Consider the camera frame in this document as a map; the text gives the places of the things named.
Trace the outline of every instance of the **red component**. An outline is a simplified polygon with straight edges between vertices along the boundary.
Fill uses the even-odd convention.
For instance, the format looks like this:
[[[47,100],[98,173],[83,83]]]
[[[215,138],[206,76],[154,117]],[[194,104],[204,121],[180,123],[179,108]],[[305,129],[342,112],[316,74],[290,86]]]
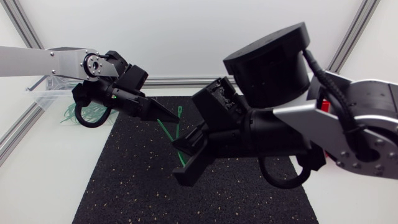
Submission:
[[[324,112],[329,112],[330,103],[327,100],[323,100],[321,110]]]

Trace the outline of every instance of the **white backdrop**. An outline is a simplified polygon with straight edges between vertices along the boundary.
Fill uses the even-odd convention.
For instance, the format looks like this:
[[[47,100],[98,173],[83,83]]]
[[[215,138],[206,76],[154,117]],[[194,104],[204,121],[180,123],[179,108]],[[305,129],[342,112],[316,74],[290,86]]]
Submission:
[[[327,67],[362,0],[20,0],[46,48],[118,51],[150,77],[223,76],[222,60],[305,21]]]

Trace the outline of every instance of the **black cylinder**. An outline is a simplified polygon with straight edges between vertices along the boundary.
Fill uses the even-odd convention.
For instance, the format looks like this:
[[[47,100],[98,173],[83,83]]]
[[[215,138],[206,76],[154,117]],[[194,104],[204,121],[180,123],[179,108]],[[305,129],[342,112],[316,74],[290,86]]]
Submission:
[[[224,59],[253,108],[287,103],[310,86],[301,51],[310,39],[304,23],[263,37]]]

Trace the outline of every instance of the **black cable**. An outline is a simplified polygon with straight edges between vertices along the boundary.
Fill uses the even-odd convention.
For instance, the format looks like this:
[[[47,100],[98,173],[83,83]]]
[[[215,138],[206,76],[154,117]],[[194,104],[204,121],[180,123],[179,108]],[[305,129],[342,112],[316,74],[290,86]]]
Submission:
[[[363,125],[359,125],[354,119],[353,112],[349,107],[349,103],[347,102],[345,95],[337,87],[334,81],[326,75],[325,71],[319,66],[309,50],[303,50],[303,56],[307,60],[309,67],[318,78],[319,82],[337,101],[335,102],[334,99],[330,98],[329,100],[331,100],[332,106],[338,108],[337,104],[339,104],[340,108],[338,108],[337,116],[341,127],[343,128],[349,147],[357,153],[358,159],[361,159],[362,161],[371,161],[371,149],[369,148],[364,136],[361,134],[361,131],[365,127]]]
[[[97,127],[101,126],[103,123],[105,123],[105,121],[107,120],[107,118],[109,117],[109,115],[111,114],[111,111],[112,111],[111,108],[107,108],[106,111],[104,112],[104,114],[100,117],[100,119],[97,120],[96,122],[92,123],[92,122],[87,122],[86,120],[84,120],[81,117],[81,109],[82,109],[82,105],[79,103],[76,103],[75,116],[76,116],[76,119],[79,121],[79,123],[87,128],[97,128]]]
[[[311,174],[311,169],[308,167],[303,167],[303,170],[301,171],[300,175],[294,177],[293,179],[289,180],[281,180],[281,179],[276,179],[275,177],[271,176],[266,168],[266,158],[265,157],[259,157],[259,164],[260,164],[260,170],[262,173],[263,178],[268,181],[272,186],[278,187],[280,189],[293,189],[296,187],[299,187],[302,185],[309,177]]]

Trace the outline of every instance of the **white floor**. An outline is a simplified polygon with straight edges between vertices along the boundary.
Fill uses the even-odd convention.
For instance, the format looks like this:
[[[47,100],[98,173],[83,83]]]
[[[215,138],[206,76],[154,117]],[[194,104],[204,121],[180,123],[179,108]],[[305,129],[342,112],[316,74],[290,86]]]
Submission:
[[[165,96],[198,90],[144,92]],[[0,167],[0,223],[72,222],[112,126],[60,124],[70,103],[56,101]],[[351,174],[328,162],[304,184],[320,223],[398,223],[398,180]]]

